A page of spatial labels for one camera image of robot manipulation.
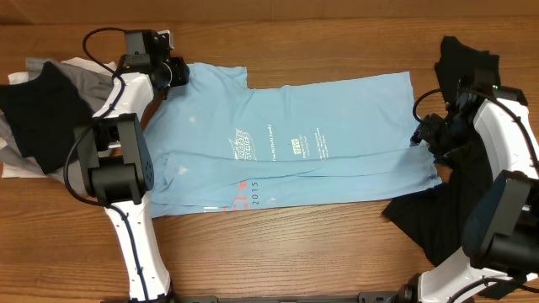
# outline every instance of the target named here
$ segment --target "black cable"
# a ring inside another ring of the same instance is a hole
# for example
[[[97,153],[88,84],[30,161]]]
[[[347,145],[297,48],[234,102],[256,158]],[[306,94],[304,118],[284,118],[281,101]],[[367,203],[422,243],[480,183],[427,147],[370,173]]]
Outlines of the black cable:
[[[526,286],[526,285],[522,285],[522,284],[520,284],[518,282],[515,282],[514,280],[504,280],[504,279],[500,279],[500,278],[484,278],[483,277],[479,281],[475,281],[475,282],[463,287],[461,290],[457,291],[451,298],[449,298],[447,303],[455,303],[456,299],[458,299],[462,295],[466,294],[468,291],[473,290],[474,288],[476,288],[476,287],[478,287],[480,285],[488,286],[488,283],[493,283],[493,282],[510,284],[510,285],[513,285],[514,287],[516,287],[518,289],[529,291],[529,292],[534,293],[534,294],[539,294],[539,289],[533,288],[533,287],[530,287],[530,286]]]
[[[519,126],[520,132],[524,136],[524,140],[526,141],[526,145],[528,146],[528,152],[530,153],[531,162],[533,164],[533,167],[536,169],[537,175],[539,176],[539,160],[537,160],[536,149],[533,147],[530,134],[528,133],[528,130],[525,128],[525,126],[522,124],[520,117],[517,116],[515,113],[513,113],[511,109],[508,109],[507,106],[503,105],[495,97],[489,96],[485,93],[476,92],[468,88],[461,88],[460,91],[465,92],[465,93],[473,93],[481,98],[487,99],[488,101],[500,107],[505,113],[507,113],[511,117],[511,119],[513,119],[513,121]]]
[[[83,140],[84,136],[86,136],[99,122],[101,122],[101,120],[104,119],[104,117],[106,117],[108,114],[110,114],[110,112],[112,112],[112,110],[114,110],[116,104],[118,103],[118,100],[120,100],[120,97],[122,95],[122,93],[124,92],[124,89],[125,89],[125,82],[124,82],[124,79],[120,76],[120,75],[117,75],[116,74],[116,71],[113,71],[111,68],[109,68],[108,66],[106,66],[105,64],[101,63],[99,60],[97,60],[94,56],[92,56],[92,54],[90,54],[90,52],[88,51],[87,47],[86,47],[86,43],[88,41],[88,39],[98,33],[98,32],[102,32],[102,31],[107,31],[107,30],[114,30],[114,31],[120,31],[122,33],[125,33],[127,32],[127,30],[125,29],[119,29],[119,28],[113,28],[113,27],[106,27],[106,28],[101,28],[101,29],[95,29],[95,30],[92,30],[91,32],[89,32],[85,37],[84,37],[84,40],[83,40],[83,50],[84,50],[84,53],[86,53],[86,56],[88,56],[88,58],[92,59],[92,61],[94,61],[95,63],[97,63],[99,66],[101,66],[102,68],[104,68],[105,70],[111,72],[113,74],[113,81],[114,81],[114,78],[118,78],[118,80],[120,80],[120,83],[121,83],[121,87],[120,87],[120,91],[118,92],[118,94],[116,95],[116,98],[115,100],[112,102],[112,104],[110,104],[109,108],[103,113],[101,114],[98,118],[96,118],[93,123],[88,127],[86,128],[79,136],[78,138],[75,140],[75,143],[73,144],[71,150],[69,151],[69,153],[67,154],[67,158],[66,158],[66,163],[64,164],[64,173],[63,173],[63,177],[64,177],[64,183],[66,185],[66,188],[67,188],[67,191],[69,191],[69,194],[71,194],[71,196],[73,196],[75,199],[83,202],[83,203],[86,203],[86,204],[89,204],[89,205],[95,205],[95,206],[103,206],[105,207],[106,205],[103,205],[99,202],[96,202],[96,201],[93,201],[91,199],[85,199],[84,197],[80,196],[79,194],[77,194],[77,192],[73,189],[73,187],[71,186],[71,183],[69,182],[69,162],[71,161],[71,158],[73,156],[73,153],[77,150],[77,146],[81,143],[81,141]]]
[[[419,97],[417,99],[417,101],[415,101],[414,103],[414,107],[412,108],[412,114],[414,115],[414,118],[419,122],[419,123],[423,123],[423,124],[426,124],[426,125],[437,125],[439,124],[440,122],[432,122],[432,121],[425,121],[425,120],[422,120],[420,117],[418,117],[417,115],[417,110],[418,110],[418,105],[421,101],[423,101],[424,98],[427,98],[429,97],[431,94],[434,94],[434,93],[439,93],[441,92],[441,88],[437,88],[437,89],[433,89],[431,91],[428,91],[427,93],[424,93],[423,95],[421,95],[421,97]]]
[[[84,136],[86,136],[91,130],[93,130],[93,128],[99,123],[101,122],[107,115],[110,114],[110,112],[112,112],[116,106],[116,104],[118,103],[118,101],[120,100],[121,98],[121,95],[124,93],[124,90],[125,90],[125,81],[124,79],[118,75],[116,73],[116,71],[112,70],[111,68],[109,68],[108,66],[106,66],[105,64],[101,63],[99,60],[97,60],[94,56],[92,56],[92,54],[90,54],[90,52],[88,51],[88,48],[86,47],[86,43],[88,41],[88,39],[98,33],[98,32],[103,32],[103,31],[108,31],[108,30],[113,30],[113,31],[120,31],[122,33],[126,33],[127,30],[126,29],[119,29],[119,28],[114,28],[114,27],[105,27],[105,28],[101,28],[101,29],[95,29],[95,30],[92,30],[91,32],[89,32],[85,37],[84,37],[84,40],[83,40],[83,50],[84,50],[84,53],[86,54],[86,56],[88,56],[88,58],[90,58],[92,61],[94,61],[95,63],[97,63],[99,66],[101,66],[102,68],[104,68],[105,70],[109,71],[112,73],[112,80],[114,81],[114,78],[118,78],[118,80],[120,80],[120,91],[118,92],[118,94],[116,95],[114,101],[110,104],[109,108],[104,112],[102,113],[98,118],[96,118],[93,123],[88,127],[86,128],[79,136],[78,138],[75,140],[75,143],[73,143],[73,146],[71,148],[71,150],[69,151],[69,153],[67,154],[67,158],[66,158],[66,163],[64,165],[64,183],[66,184],[66,188],[67,188],[67,191],[69,191],[69,193],[77,200],[83,202],[83,203],[86,203],[86,204],[89,204],[89,205],[96,205],[96,206],[103,206],[103,207],[106,207],[108,209],[111,209],[111,210],[114,210],[115,212],[118,213],[118,215],[120,215],[121,219],[124,221],[125,223],[125,228],[127,229],[127,233],[129,234],[129,240],[131,242],[131,250],[133,252],[133,258],[135,259],[135,265],[136,265],[136,273],[138,274],[138,276],[140,277],[141,279],[141,284],[142,284],[142,291],[144,292],[144,299],[146,302],[149,301],[149,298],[148,298],[148,290],[147,290],[147,286],[146,286],[146,280],[144,280],[144,275],[142,274],[142,267],[141,267],[141,263],[139,261],[139,258],[138,258],[138,253],[136,251],[136,244],[135,244],[135,237],[133,236],[133,230],[131,229],[131,225],[129,224],[129,221],[127,220],[127,215],[123,213],[123,211],[121,211],[119,208],[117,208],[116,206],[114,205],[103,205],[103,204],[100,204],[99,202],[96,202],[96,201],[92,201],[91,199],[85,199],[84,197],[80,196],[79,194],[77,194],[77,192],[73,189],[73,187],[71,186],[71,184],[69,183],[69,162],[72,158],[72,155],[73,153],[75,152],[75,150],[77,149],[77,146],[81,143],[81,141],[83,140]]]
[[[133,230],[131,229],[131,225],[129,224],[129,221],[127,220],[127,215],[124,214],[121,209],[114,205],[109,205],[107,208],[114,210],[115,212],[120,215],[121,219],[125,223],[125,228],[127,229],[127,233],[129,234],[129,240],[131,241],[131,250],[133,251],[133,258],[135,259],[135,266],[136,266],[136,274],[141,278],[141,284],[142,284],[142,291],[144,292],[144,299],[146,302],[148,302],[148,289],[146,287],[146,280],[144,280],[144,275],[142,274],[142,267],[141,263],[138,259],[138,253],[136,252],[136,245],[135,245],[135,237],[133,236]]]

